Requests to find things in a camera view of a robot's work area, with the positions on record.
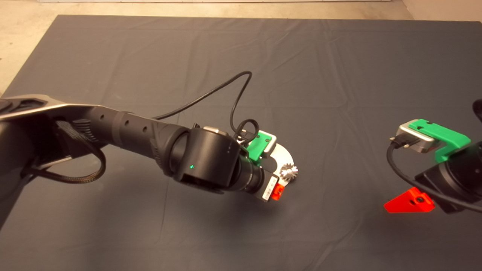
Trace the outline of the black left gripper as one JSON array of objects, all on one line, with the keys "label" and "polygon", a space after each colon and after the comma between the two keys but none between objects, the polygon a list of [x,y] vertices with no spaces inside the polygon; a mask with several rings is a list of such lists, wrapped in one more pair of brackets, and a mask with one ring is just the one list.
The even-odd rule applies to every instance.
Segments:
[{"label": "black left gripper", "polygon": [[[268,202],[270,195],[265,195],[265,191],[270,186],[270,182],[279,180],[274,174],[277,162],[272,157],[262,158],[260,165],[251,162],[252,175],[245,192],[256,197],[262,202]],[[272,191],[272,200],[278,201],[284,192],[284,185],[276,184]]]}]

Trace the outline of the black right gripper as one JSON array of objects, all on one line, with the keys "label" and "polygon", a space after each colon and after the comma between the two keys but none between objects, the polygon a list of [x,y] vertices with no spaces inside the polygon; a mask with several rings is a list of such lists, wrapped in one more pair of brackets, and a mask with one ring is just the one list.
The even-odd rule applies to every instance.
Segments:
[{"label": "black right gripper", "polygon": [[[482,146],[477,142],[451,155],[447,161],[415,176],[416,182],[437,192],[475,204],[482,198]],[[425,192],[412,187],[384,204],[390,214],[428,213],[435,203]]]}]

